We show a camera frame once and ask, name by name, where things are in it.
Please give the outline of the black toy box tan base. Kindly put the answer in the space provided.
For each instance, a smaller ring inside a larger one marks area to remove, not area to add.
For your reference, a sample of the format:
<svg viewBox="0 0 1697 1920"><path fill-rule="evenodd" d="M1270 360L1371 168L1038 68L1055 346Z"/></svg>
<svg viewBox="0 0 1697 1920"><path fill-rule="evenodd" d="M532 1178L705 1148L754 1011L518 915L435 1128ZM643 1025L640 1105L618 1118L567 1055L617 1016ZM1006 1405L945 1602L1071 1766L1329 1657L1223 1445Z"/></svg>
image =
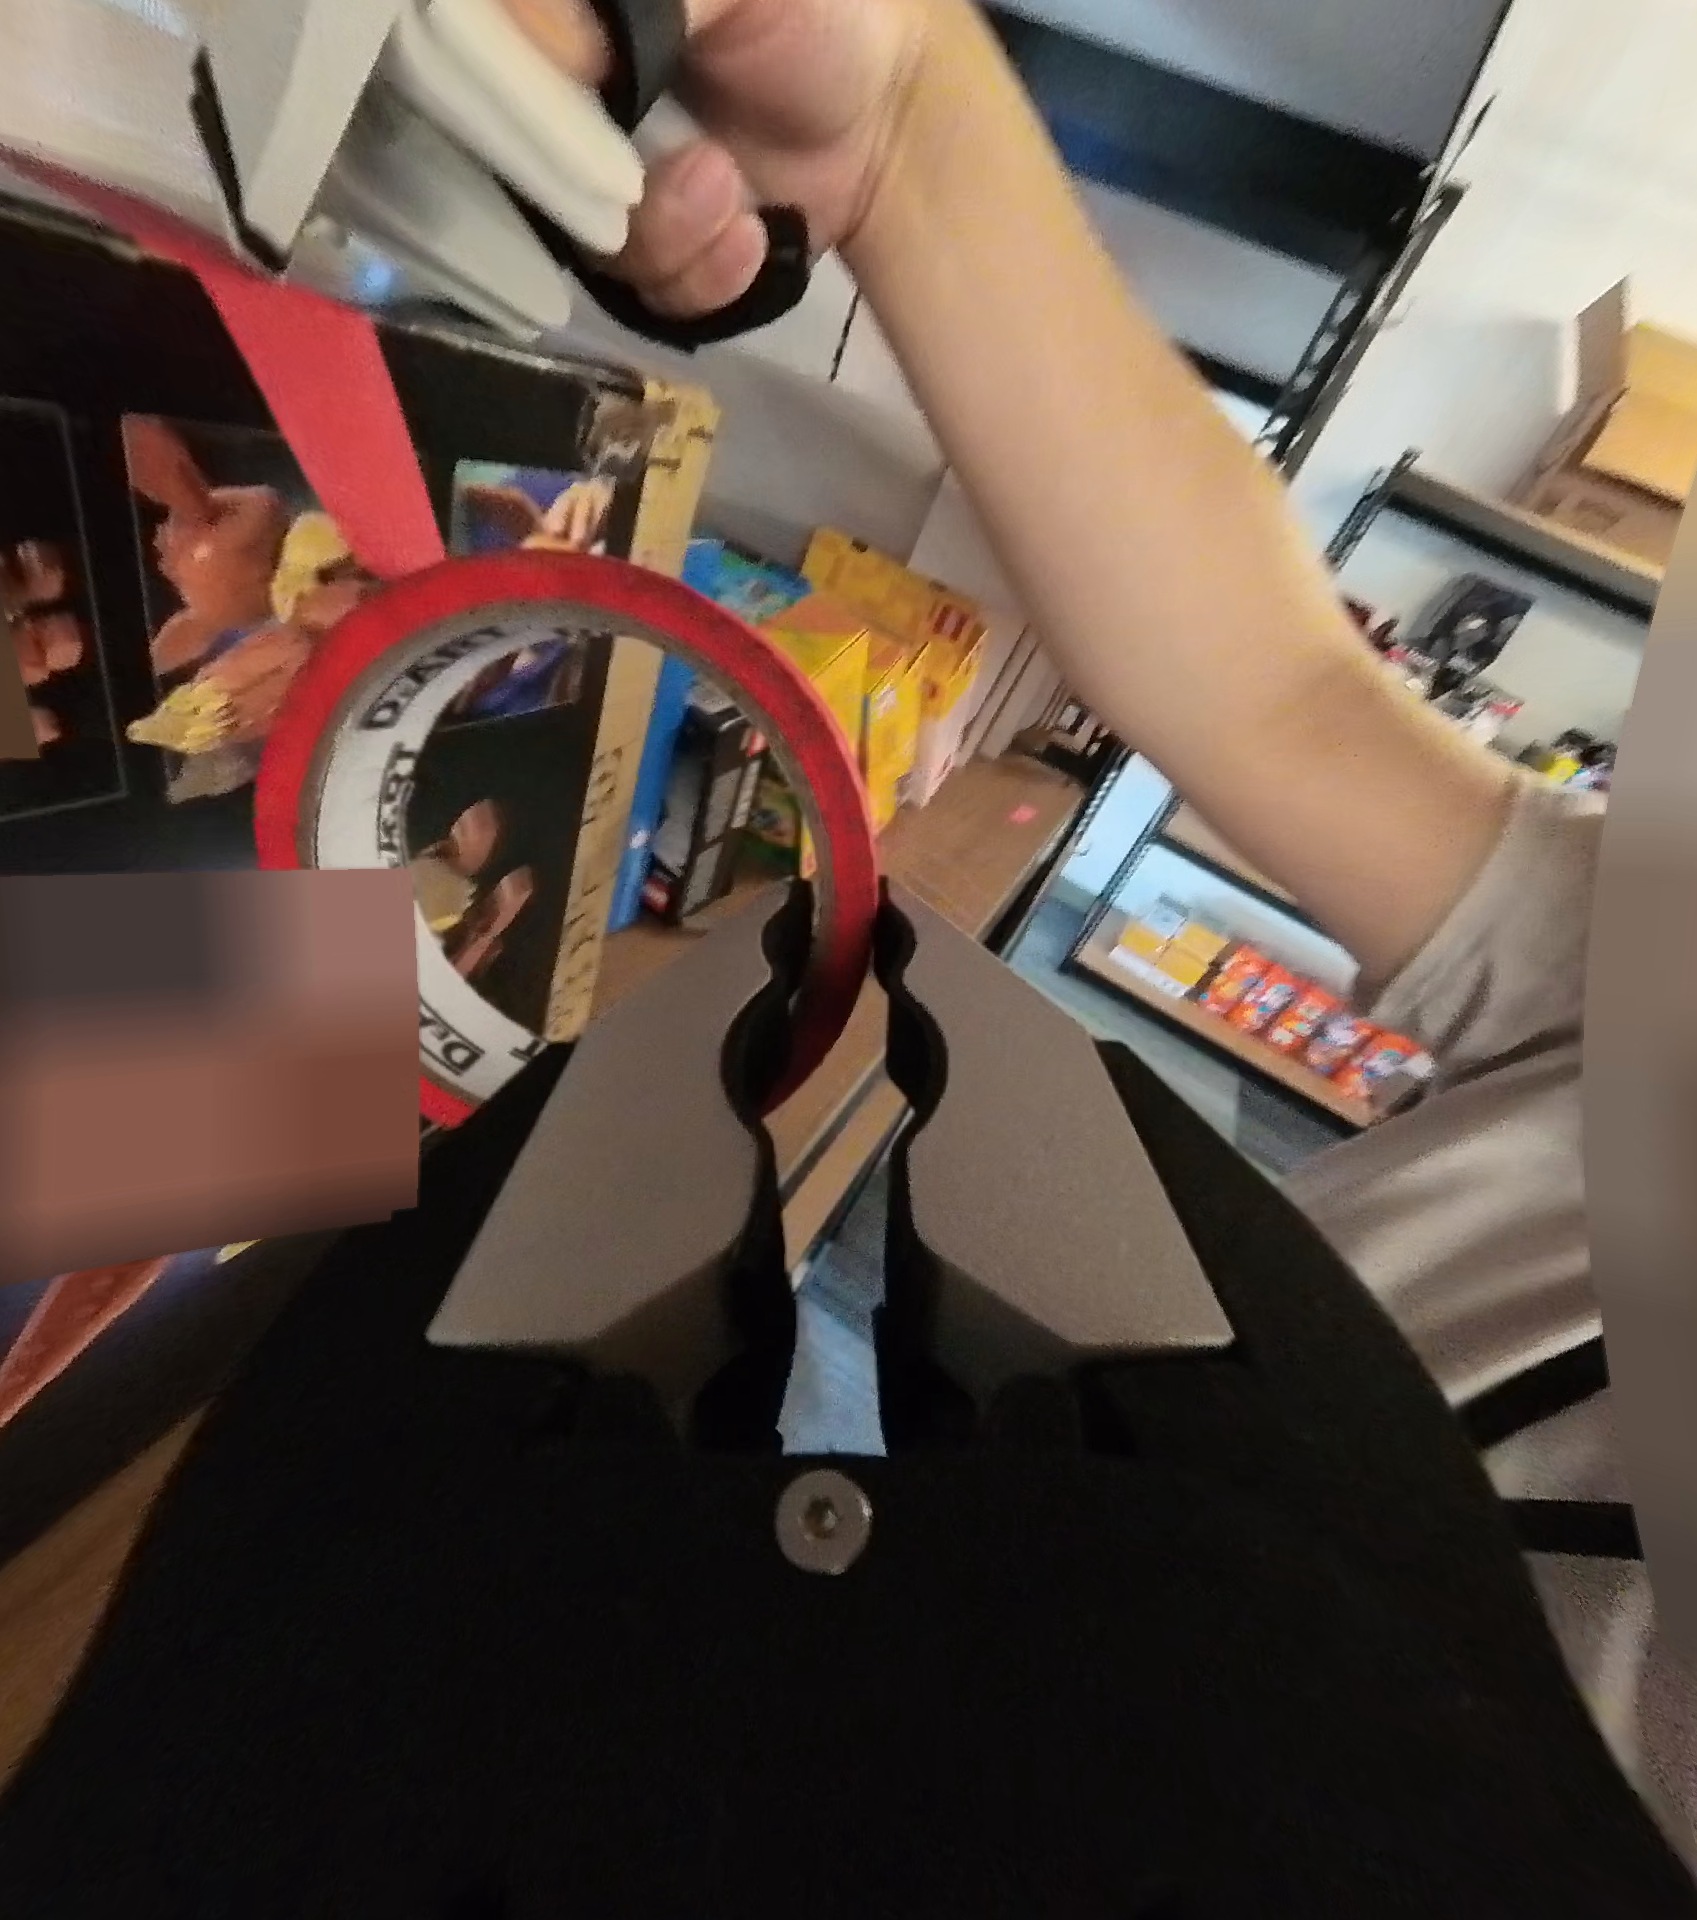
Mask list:
<svg viewBox="0 0 1697 1920"><path fill-rule="evenodd" d="M680 569L706 389L423 328L383 349L454 558ZM250 865L265 733L367 587L206 298L0 211L0 594L42 740L0 759L0 877ZM635 639L481 639L425 732L382 721L342 759L414 886L423 1067L454 1092L589 1010L658 667ZM207 1396L290 1260L211 1246L0 1287L0 1570Z"/></svg>

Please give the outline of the person's white clothing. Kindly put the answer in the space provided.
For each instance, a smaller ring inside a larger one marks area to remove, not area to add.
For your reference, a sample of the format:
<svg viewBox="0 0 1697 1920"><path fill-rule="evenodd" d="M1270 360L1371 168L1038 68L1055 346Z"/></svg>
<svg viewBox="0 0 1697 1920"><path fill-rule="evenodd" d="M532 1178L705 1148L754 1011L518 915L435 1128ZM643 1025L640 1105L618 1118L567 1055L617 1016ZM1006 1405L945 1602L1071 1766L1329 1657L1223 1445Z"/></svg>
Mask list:
<svg viewBox="0 0 1697 1920"><path fill-rule="evenodd" d="M1697 1875L1697 1662L1621 1537L1629 1475L1605 1378L1580 1159L1580 1028L1605 799L1522 780L1483 870L1362 1013L1424 1049L1422 1092L1306 1161L1293 1201L1371 1287L1510 1515L1572 1503L1529 1572L1616 1761Z"/></svg>

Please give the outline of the brown cardboard box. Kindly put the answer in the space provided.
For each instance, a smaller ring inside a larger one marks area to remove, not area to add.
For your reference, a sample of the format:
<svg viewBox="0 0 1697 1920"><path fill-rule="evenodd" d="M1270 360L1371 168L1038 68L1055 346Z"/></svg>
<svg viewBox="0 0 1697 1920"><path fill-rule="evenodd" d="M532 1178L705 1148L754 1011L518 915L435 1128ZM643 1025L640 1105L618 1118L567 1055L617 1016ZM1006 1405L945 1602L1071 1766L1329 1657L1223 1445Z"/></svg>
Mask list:
<svg viewBox="0 0 1697 1920"><path fill-rule="evenodd" d="M1697 340L1638 319L1622 279L1576 315L1570 403L1508 501L1665 569L1697 476Z"/></svg>

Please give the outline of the person's right forearm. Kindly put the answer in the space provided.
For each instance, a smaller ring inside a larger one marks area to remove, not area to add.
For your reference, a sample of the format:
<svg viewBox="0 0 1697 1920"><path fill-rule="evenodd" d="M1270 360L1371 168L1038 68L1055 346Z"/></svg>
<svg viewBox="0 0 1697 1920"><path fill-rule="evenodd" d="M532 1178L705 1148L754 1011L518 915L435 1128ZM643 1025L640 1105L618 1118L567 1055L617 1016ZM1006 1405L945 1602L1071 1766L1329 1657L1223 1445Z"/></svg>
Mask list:
<svg viewBox="0 0 1697 1920"><path fill-rule="evenodd" d="M975 12L844 13L876 125L847 263L1027 621L1234 851L1394 979L1485 873L1513 767L1362 643Z"/></svg>

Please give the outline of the row of orange toy boxes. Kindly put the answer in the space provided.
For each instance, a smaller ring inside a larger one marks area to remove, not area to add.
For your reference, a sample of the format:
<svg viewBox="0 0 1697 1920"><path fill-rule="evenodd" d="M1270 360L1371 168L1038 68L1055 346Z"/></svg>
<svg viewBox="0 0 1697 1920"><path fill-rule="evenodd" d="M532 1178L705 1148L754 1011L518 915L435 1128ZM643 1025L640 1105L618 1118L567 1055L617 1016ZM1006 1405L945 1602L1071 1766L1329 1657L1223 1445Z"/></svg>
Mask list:
<svg viewBox="0 0 1697 1920"><path fill-rule="evenodd" d="M1178 913L1110 910L1079 952L1098 984L1362 1130L1432 1084L1434 1063L1262 947Z"/></svg>

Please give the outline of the orange tape roll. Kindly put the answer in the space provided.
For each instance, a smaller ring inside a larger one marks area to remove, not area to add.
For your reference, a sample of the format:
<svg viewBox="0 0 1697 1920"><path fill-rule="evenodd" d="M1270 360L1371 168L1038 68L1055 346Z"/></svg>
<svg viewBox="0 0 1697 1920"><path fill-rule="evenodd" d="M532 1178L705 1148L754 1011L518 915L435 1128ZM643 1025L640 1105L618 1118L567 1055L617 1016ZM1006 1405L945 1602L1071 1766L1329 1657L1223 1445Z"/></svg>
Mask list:
<svg viewBox="0 0 1697 1920"><path fill-rule="evenodd" d="M386 766L448 694L476 646L525 626L639 638L723 683L799 775L819 870L797 891L801 967L778 963L784 1038L741 1079L758 1123L827 1057L852 1018L881 911L881 864L855 753L781 652L705 595L625 559L512 550L450 558L375 324L358 308L265 275L177 214L0 142L0 166L76 203L139 252L185 269L211 301L254 388L320 504L375 578L287 690L254 784L252 832L267 871L389 865ZM331 807L331 766L388 735L362 813Z"/></svg>

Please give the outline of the small black toy box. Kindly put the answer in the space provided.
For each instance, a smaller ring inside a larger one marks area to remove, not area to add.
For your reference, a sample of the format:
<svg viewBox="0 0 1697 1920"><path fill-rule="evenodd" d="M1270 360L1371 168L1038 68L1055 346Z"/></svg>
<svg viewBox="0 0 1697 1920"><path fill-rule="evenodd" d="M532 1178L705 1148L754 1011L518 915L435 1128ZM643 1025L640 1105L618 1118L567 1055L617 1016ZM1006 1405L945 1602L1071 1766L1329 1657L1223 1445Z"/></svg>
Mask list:
<svg viewBox="0 0 1697 1920"><path fill-rule="evenodd" d="M680 926L733 891L764 753L764 732L739 703L692 685L650 837L643 888L650 915Z"/></svg>

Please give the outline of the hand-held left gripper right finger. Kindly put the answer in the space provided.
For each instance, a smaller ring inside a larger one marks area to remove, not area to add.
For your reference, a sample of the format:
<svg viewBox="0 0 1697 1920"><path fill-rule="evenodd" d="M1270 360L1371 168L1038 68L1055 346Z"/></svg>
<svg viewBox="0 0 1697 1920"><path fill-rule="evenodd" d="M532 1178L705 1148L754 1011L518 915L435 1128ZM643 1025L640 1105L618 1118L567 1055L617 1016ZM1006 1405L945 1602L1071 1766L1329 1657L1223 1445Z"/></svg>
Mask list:
<svg viewBox="0 0 1697 1920"><path fill-rule="evenodd" d="M1234 1331L1094 1038L888 884L870 970L909 1115L874 1371L888 1454L964 1441L1024 1380L1209 1357Z"/></svg>

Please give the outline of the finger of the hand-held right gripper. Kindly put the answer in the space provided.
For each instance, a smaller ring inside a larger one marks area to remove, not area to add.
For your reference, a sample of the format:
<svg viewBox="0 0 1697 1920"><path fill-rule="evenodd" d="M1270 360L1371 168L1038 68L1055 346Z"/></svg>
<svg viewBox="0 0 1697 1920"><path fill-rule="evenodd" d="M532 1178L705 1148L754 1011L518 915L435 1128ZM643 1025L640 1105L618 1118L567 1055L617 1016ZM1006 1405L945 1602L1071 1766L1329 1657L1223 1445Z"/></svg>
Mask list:
<svg viewBox="0 0 1697 1920"><path fill-rule="evenodd" d="M282 275L399 1L194 1L189 114L236 253Z"/></svg>
<svg viewBox="0 0 1697 1920"><path fill-rule="evenodd" d="M569 289L496 180L369 82L287 263L331 298L392 311L425 282L504 333L569 319Z"/></svg>

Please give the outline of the person's right hand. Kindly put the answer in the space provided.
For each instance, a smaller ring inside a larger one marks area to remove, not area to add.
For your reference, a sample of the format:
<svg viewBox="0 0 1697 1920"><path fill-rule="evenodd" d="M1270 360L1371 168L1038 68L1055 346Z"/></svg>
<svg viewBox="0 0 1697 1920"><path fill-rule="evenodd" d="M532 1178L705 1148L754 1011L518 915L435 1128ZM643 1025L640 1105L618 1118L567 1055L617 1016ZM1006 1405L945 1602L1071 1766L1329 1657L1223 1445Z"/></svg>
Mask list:
<svg viewBox="0 0 1697 1920"><path fill-rule="evenodd" d="M900 153L909 101L934 52L940 4L680 4L675 98L692 129L643 161L620 252L589 298L629 329L698 346L762 324L743 311L771 263L851 263Z"/></svg>

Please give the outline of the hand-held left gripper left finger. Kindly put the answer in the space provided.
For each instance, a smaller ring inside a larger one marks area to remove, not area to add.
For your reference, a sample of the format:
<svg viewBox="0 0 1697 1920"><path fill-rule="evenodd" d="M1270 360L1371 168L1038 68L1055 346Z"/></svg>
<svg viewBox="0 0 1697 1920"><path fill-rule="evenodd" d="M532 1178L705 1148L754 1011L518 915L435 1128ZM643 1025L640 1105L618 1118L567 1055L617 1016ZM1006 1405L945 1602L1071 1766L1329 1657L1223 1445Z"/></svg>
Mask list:
<svg viewBox="0 0 1697 1920"><path fill-rule="evenodd" d="M588 1025L431 1345L640 1380L705 1444L781 1445L797 1309L764 1109L811 952L812 891L776 881Z"/></svg>

